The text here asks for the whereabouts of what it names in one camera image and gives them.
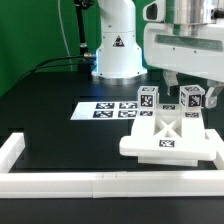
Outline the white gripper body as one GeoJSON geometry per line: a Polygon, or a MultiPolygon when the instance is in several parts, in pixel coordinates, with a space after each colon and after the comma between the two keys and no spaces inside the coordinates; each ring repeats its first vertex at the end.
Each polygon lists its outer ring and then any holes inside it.
{"type": "Polygon", "coordinates": [[[224,23],[202,25],[196,37],[173,34],[173,26],[148,23],[144,29],[148,65],[224,82],[224,23]]]}

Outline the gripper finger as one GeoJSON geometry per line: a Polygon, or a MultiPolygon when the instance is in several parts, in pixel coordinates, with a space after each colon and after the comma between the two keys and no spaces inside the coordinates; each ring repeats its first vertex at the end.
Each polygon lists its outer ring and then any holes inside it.
{"type": "Polygon", "coordinates": [[[207,86],[208,90],[205,95],[205,107],[208,109],[212,109],[217,106],[218,95],[224,89],[224,82],[208,80],[207,86]]]}
{"type": "Polygon", "coordinates": [[[179,82],[177,79],[177,72],[164,70],[163,77],[167,85],[167,94],[172,97],[177,96],[179,94],[179,82]]]}

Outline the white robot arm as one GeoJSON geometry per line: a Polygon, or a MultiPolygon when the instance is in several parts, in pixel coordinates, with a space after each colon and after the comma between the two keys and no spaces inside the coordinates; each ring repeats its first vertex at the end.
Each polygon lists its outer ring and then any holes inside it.
{"type": "Polygon", "coordinates": [[[169,86],[183,73],[207,80],[205,106],[214,108],[224,90],[224,0],[146,0],[143,45],[136,43],[132,0],[98,0],[101,45],[95,79],[126,83],[146,73],[142,64],[161,68],[169,86]]]}

